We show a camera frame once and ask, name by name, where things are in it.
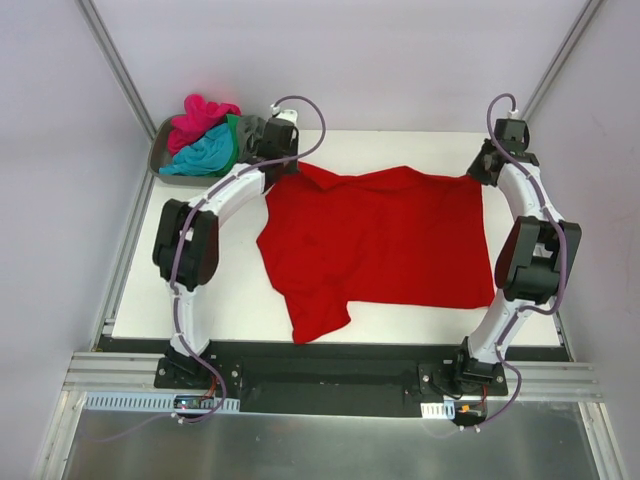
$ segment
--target pile of clothes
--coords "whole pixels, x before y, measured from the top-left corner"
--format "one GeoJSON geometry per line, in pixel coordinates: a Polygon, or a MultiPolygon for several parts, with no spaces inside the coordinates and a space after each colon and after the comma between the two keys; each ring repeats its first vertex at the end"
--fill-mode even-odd
{"type": "Polygon", "coordinates": [[[256,154],[262,118],[242,116],[237,105],[207,102],[197,94],[185,99],[184,110],[171,120],[167,149],[173,163],[161,167],[160,174],[222,177],[256,154]]]}

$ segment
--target white wall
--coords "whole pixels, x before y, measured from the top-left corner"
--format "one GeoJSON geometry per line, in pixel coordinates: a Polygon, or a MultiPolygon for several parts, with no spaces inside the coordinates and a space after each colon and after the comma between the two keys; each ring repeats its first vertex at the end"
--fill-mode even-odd
{"type": "Polygon", "coordinates": [[[640,3],[610,0],[532,122],[554,203],[583,228],[563,320],[640,478],[640,3]]]}
{"type": "Polygon", "coordinates": [[[458,132],[484,131],[496,92],[532,94],[584,2],[95,1],[157,124],[193,92],[263,114],[295,93],[331,129],[458,132]]]}
{"type": "Polygon", "coordinates": [[[0,15],[0,477],[29,478],[86,348],[148,141],[72,1],[0,15]]]}

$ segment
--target metal frame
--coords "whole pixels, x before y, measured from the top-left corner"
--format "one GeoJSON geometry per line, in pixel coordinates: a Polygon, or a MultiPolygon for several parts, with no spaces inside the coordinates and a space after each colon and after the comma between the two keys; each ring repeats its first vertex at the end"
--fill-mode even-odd
{"type": "MultiPolygon", "coordinates": [[[[531,98],[523,109],[523,118],[529,120],[540,107],[551,85],[557,78],[578,41],[591,24],[606,0],[587,0],[567,36],[560,45],[531,98]]],[[[92,0],[76,0],[105,60],[114,73],[123,94],[149,138],[157,131],[135,84],[111,39],[107,28],[92,0]]],[[[153,177],[147,172],[138,191],[128,228],[119,250],[119,259],[111,277],[108,293],[101,308],[94,335],[93,348],[101,335],[110,334],[113,319],[126,282],[135,245],[153,187],[153,177]]],[[[558,317],[559,329],[564,330],[558,317]]],[[[564,336],[565,346],[569,342],[564,336]]],[[[45,448],[36,470],[36,478],[59,479],[76,433],[81,411],[91,392],[133,392],[147,396],[157,395],[153,388],[158,354],[114,354],[78,352],[71,361],[45,448]]],[[[592,452],[602,478],[628,478],[620,461],[620,452],[613,436],[605,397],[590,364],[574,362],[512,362],[523,375],[523,388],[519,401],[578,402],[592,452]]],[[[515,376],[507,371],[507,383],[513,390],[515,376]]],[[[162,390],[162,394],[186,393],[162,390]]]]}

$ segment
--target pink cloth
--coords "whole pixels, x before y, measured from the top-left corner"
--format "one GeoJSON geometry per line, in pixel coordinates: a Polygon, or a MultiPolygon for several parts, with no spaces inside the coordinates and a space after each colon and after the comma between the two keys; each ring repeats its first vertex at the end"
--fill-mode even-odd
{"type": "Polygon", "coordinates": [[[208,130],[222,123],[227,113],[242,115],[240,108],[230,103],[207,102],[202,95],[191,94],[184,99],[186,115],[171,120],[173,130],[169,132],[167,148],[175,155],[187,145],[200,139],[208,130]]]}

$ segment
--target gray floor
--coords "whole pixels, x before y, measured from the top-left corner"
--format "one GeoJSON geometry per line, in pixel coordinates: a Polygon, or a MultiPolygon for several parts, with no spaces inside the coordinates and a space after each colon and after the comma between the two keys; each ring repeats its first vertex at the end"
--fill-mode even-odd
{"type": "MultiPolygon", "coordinates": [[[[106,437],[148,414],[85,411],[106,437]]],[[[110,443],[77,437],[66,479],[597,479],[577,405],[516,404],[480,433],[443,420],[219,415],[163,418],[110,443]]]]}

